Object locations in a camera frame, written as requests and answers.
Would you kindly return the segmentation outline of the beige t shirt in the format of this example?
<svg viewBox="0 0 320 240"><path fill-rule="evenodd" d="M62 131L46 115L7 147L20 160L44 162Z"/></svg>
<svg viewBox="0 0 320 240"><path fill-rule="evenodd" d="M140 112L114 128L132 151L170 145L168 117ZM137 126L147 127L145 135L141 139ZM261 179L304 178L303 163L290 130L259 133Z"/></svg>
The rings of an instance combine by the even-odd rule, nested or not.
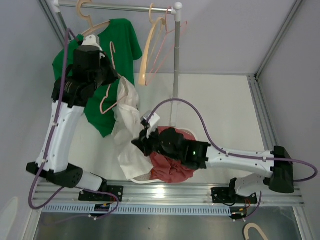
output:
<svg viewBox="0 0 320 240"><path fill-rule="evenodd" d="M149 182L153 165L149 157L131 141L141 131L141 115L138 110L139 95L135 86L125 77L119 80L117 105L114 108L115 125L111 135L116 145L119 165L127 180L135 183Z"/></svg>

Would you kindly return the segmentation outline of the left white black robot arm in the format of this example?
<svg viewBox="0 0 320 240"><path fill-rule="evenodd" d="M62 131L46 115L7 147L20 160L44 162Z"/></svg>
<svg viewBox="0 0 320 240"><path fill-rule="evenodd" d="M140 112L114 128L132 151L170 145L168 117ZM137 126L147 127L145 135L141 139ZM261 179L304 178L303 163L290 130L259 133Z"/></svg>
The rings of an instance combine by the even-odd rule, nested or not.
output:
<svg viewBox="0 0 320 240"><path fill-rule="evenodd" d="M73 51L73 63L64 68L51 95L51 120L38 159L26 171L64 188L90 190L97 201L107 197L108 188L100 176L69 162L71 143L88 100L101 86L118 78L109 58L100 47L81 45Z"/></svg>

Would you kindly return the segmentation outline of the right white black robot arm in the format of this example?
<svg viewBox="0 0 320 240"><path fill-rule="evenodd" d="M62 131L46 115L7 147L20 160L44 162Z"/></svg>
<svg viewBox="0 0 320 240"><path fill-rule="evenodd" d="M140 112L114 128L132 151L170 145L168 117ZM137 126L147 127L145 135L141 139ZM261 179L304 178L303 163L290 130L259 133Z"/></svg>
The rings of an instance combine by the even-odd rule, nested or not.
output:
<svg viewBox="0 0 320 240"><path fill-rule="evenodd" d="M243 178L233 178L229 182L227 196L232 202L240 202L264 187L280 194L292 194L294 188L293 165L285 157L283 147L276 146L274 151L253 152L240 157L236 153L221 152L208 142L187 139L181 131L168 127L156 129L150 134L142 130L139 137L131 142L144 156L159 154L167 160L174 160L188 170L226 168L249 172Z"/></svg>

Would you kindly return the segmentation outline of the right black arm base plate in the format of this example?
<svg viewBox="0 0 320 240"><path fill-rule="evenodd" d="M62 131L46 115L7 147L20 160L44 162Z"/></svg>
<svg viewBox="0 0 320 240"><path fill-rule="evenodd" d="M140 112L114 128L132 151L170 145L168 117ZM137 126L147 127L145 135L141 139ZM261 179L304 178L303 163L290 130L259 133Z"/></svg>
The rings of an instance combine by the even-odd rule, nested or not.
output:
<svg viewBox="0 0 320 240"><path fill-rule="evenodd" d="M223 204L232 207L236 204L257 204L258 198L256 194L250 196L241 196L230 187L213 187L211 188L211 197L214 204Z"/></svg>

